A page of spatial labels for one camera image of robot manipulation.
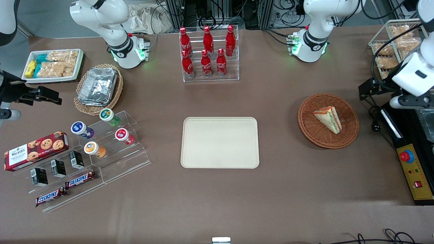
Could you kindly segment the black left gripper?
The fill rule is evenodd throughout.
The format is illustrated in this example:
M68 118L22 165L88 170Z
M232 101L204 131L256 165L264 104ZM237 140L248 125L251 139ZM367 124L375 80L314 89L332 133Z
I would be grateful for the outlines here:
M364 101L369 96L392 93L392 97L402 95L401 87L392 79L376 80L371 77L359 86L359 100Z

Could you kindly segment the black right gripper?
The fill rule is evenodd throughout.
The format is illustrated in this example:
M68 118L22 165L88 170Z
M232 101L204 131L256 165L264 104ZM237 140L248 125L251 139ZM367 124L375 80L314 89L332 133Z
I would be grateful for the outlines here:
M1 71L1 88L0 100L1 103L24 103L30 106L34 105L35 101L46 101L54 104L62 104L62 99L59 97L59 92L44 86L38 86L38 98L32 91L34 88L26 85L26 79L10 74L6 71Z

